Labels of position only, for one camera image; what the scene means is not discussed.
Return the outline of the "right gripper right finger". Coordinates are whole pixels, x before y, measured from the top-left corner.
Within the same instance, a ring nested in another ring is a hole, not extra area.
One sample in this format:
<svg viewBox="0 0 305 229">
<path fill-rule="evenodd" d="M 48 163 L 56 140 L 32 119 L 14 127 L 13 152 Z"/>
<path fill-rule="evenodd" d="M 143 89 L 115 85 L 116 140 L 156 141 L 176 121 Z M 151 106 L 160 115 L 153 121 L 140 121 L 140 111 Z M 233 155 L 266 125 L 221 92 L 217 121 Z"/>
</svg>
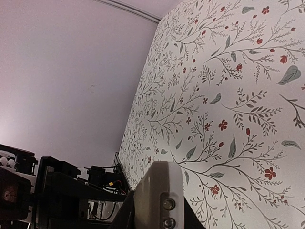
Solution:
<svg viewBox="0 0 305 229">
<path fill-rule="evenodd" d="M 205 229 L 186 198 L 184 198 L 184 229 Z"/>
</svg>

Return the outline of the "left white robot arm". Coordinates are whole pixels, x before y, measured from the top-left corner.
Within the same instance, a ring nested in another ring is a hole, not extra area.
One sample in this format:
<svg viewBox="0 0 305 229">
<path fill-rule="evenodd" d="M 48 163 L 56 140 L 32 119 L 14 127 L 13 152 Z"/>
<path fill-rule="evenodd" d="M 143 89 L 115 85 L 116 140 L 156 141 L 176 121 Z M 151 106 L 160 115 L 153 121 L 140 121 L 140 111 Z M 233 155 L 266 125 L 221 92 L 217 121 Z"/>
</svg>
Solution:
<svg viewBox="0 0 305 229">
<path fill-rule="evenodd" d="M 105 203 L 124 202 L 120 165 L 76 166 L 22 149 L 0 147 L 0 226 L 3 229 L 107 229 Z"/>
</svg>

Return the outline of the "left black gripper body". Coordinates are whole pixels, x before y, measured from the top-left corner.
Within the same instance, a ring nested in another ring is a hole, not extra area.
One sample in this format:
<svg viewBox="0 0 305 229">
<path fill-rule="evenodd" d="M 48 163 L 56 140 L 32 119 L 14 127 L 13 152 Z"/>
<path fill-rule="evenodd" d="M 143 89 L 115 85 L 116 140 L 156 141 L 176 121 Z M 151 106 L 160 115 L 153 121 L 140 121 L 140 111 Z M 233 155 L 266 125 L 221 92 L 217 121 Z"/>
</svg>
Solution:
<svg viewBox="0 0 305 229">
<path fill-rule="evenodd" d="M 123 203 L 126 194 L 102 189 L 80 177 L 76 166 L 42 157 L 34 190 L 32 229 L 107 229 L 110 217 L 93 213 L 90 202 Z"/>
</svg>

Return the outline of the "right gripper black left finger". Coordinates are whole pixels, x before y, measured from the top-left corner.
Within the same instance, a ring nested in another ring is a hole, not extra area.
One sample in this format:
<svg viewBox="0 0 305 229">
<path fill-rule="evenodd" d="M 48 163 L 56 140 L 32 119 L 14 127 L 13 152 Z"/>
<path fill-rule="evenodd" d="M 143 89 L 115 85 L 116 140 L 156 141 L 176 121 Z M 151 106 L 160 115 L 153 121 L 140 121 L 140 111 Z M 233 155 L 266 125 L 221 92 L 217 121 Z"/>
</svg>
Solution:
<svg viewBox="0 0 305 229">
<path fill-rule="evenodd" d="M 129 192 L 116 216 L 114 217 L 109 229 L 134 229 L 134 191 Z"/>
</svg>

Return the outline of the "beige remote control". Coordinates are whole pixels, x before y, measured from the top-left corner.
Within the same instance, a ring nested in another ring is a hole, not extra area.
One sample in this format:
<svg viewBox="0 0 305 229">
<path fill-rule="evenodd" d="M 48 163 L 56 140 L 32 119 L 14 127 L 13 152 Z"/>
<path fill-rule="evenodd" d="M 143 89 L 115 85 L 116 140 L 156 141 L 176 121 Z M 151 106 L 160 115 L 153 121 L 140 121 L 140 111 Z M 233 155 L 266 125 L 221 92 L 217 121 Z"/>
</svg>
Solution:
<svg viewBox="0 0 305 229">
<path fill-rule="evenodd" d="M 174 162 L 153 162 L 134 192 L 137 229 L 183 229 L 183 176 Z"/>
</svg>

